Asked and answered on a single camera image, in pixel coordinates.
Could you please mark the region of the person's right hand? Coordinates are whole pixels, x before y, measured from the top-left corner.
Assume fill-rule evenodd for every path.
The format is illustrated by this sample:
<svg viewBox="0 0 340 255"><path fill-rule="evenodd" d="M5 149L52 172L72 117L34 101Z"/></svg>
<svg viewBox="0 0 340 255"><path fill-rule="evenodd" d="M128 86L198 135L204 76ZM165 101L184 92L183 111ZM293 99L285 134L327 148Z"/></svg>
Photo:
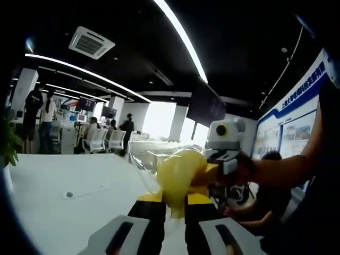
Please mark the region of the person's right hand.
<svg viewBox="0 0 340 255"><path fill-rule="evenodd" d="M256 171L254 161L240 151L233 159L224 161L217 175L217 186L244 185L252 180Z"/></svg>

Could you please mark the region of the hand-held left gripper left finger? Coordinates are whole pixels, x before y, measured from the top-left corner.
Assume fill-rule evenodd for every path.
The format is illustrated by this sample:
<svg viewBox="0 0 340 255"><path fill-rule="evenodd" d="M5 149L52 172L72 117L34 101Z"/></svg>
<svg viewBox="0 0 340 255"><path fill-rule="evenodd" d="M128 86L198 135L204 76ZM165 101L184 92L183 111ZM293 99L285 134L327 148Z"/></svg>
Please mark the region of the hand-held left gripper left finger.
<svg viewBox="0 0 340 255"><path fill-rule="evenodd" d="M92 233L79 254L160 254L165 237L163 193L145 193L127 215L119 215Z"/></svg>

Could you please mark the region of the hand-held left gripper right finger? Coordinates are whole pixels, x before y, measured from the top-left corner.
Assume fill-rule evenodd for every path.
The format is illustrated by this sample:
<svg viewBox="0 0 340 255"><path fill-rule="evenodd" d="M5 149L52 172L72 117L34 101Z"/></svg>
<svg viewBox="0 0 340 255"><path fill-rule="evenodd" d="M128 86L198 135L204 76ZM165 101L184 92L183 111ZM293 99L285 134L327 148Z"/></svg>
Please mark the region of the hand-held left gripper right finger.
<svg viewBox="0 0 340 255"><path fill-rule="evenodd" d="M212 200L199 193L185 198L185 242L188 254L263 254L258 237L231 218L224 218Z"/></svg>

